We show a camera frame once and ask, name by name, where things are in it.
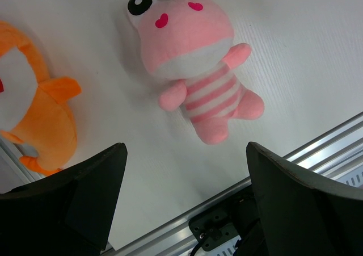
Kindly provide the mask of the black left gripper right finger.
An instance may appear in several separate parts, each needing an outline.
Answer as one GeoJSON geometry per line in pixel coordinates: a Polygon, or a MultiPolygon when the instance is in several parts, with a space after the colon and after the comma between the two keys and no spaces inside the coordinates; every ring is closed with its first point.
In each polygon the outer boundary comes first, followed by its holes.
{"type": "Polygon", "coordinates": [[[362,189],[255,142],[248,143],[246,155],[270,255],[362,255],[362,189]]]}

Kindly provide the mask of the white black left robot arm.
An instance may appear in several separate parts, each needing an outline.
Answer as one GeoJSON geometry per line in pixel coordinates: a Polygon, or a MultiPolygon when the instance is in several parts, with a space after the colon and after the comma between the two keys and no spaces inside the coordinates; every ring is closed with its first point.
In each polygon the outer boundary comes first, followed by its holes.
{"type": "MultiPolygon", "coordinates": [[[[361,255],[362,189],[246,148],[251,184],[194,217],[197,249],[239,236],[236,255],[361,255]]],[[[2,255],[99,255],[126,167],[118,143],[60,173],[1,195],[2,255]]]]}

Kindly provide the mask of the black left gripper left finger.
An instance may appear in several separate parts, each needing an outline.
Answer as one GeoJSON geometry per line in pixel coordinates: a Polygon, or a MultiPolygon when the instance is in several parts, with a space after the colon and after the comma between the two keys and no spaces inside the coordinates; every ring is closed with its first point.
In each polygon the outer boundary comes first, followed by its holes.
{"type": "Polygon", "coordinates": [[[95,156],[1,195],[2,255],[99,255],[105,250],[128,151],[95,156]]]}

